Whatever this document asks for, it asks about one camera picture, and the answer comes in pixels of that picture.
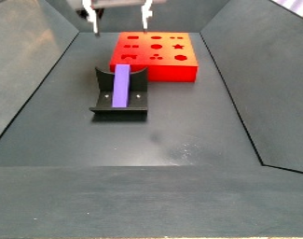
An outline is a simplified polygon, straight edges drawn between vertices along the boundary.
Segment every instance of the purple rectangular block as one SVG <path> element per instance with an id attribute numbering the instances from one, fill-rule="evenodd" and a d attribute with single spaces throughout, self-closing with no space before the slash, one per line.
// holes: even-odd
<path id="1" fill-rule="evenodd" d="M 125 108 L 129 85 L 129 64 L 116 64 L 113 79 L 112 107 Z"/>

